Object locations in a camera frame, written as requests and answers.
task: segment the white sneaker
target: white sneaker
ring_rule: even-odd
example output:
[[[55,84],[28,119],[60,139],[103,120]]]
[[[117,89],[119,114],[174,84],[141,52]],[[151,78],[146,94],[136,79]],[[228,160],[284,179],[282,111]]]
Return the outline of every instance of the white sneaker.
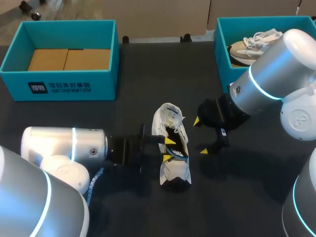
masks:
[[[282,35],[281,31],[271,29],[266,32],[257,32],[251,38],[244,37],[243,41],[238,41],[228,47],[231,62],[240,66],[250,66]]]
[[[155,113],[152,135],[168,137],[175,144],[159,144],[160,152],[167,154],[160,167],[160,185],[174,190],[186,189],[191,184],[188,136],[181,110],[173,104],[163,104]]]

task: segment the chair wheel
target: chair wheel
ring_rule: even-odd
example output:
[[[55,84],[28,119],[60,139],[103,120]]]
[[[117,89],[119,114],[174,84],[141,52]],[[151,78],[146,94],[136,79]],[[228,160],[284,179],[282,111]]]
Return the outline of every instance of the chair wheel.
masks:
[[[24,13],[29,12],[29,11],[32,10],[32,7],[26,1],[21,1],[21,4],[19,5],[19,8]]]
[[[41,18],[41,15],[38,13],[38,12],[33,12],[32,14],[31,14],[31,18],[33,19],[33,20],[35,20],[35,21],[39,21],[40,20],[40,18]]]

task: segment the glowing blue ring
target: glowing blue ring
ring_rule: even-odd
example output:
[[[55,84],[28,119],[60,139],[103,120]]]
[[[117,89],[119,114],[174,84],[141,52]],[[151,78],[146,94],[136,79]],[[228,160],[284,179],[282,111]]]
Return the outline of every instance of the glowing blue ring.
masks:
[[[261,92],[262,94],[264,94],[265,96],[268,96],[268,97],[271,98],[271,99],[274,99],[274,100],[280,100],[280,99],[282,99],[282,98],[277,98],[277,97],[274,97],[274,96],[268,94],[267,92],[265,92],[265,91],[258,85],[258,83],[255,81],[255,79],[254,79],[253,76],[252,76],[252,73],[251,73],[251,66],[252,66],[252,65],[250,65],[250,67],[249,67],[249,77],[250,77],[252,83],[257,87],[257,89],[260,90],[260,92]]]
[[[45,175],[46,180],[47,180],[47,197],[46,197],[44,210],[43,210],[43,212],[42,212],[42,214],[41,214],[41,216],[39,218],[38,223],[35,226],[35,229],[31,233],[30,237],[35,237],[38,234],[38,232],[39,232],[39,230],[40,230],[40,228],[41,228],[41,226],[42,226],[42,224],[43,224],[43,222],[45,220],[45,217],[46,217],[47,212],[48,212],[49,204],[50,204],[50,199],[51,199],[51,182],[50,182],[48,174],[44,170],[43,170],[43,172],[44,172],[44,175]]]
[[[295,207],[295,210],[296,210],[296,213],[297,213],[298,217],[300,218],[300,220],[301,220],[301,222],[303,223],[303,225],[305,226],[305,228],[306,228],[314,237],[316,237],[316,235],[314,234],[314,232],[306,225],[305,221],[303,220],[303,218],[301,217],[300,213],[298,212],[298,209],[297,209],[297,206],[296,206],[294,192],[295,192],[295,185],[296,185],[297,179],[298,179],[298,177],[296,178],[295,183],[294,183],[294,187],[293,187],[293,203],[294,203],[294,207]]]
[[[72,129],[73,135],[72,135],[72,148],[71,148],[71,161],[75,161],[75,155],[76,155],[76,145],[77,145],[77,138],[76,138],[76,129],[73,127]]]

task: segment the floor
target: floor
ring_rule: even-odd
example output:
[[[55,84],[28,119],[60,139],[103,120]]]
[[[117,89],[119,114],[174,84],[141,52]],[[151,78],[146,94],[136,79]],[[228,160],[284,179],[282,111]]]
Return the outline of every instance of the floor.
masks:
[[[23,14],[18,5],[20,0],[0,0],[0,45],[10,45],[21,21],[32,21],[29,15]],[[101,0],[48,0],[40,5],[39,0],[27,1],[34,11],[41,14],[42,20],[84,20],[102,19],[98,10]],[[192,37],[193,41],[213,41],[214,31],[206,31],[203,36]],[[130,42],[179,42],[178,37],[130,39]]]

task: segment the beige sneaker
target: beige sneaker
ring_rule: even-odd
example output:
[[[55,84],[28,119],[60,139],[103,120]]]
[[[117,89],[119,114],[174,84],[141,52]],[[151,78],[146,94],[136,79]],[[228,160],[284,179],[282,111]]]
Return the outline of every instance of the beige sneaker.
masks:
[[[244,37],[243,41],[238,41],[228,47],[231,62],[239,66],[250,66],[282,35],[282,32],[271,29],[266,32],[257,32],[252,38]]]

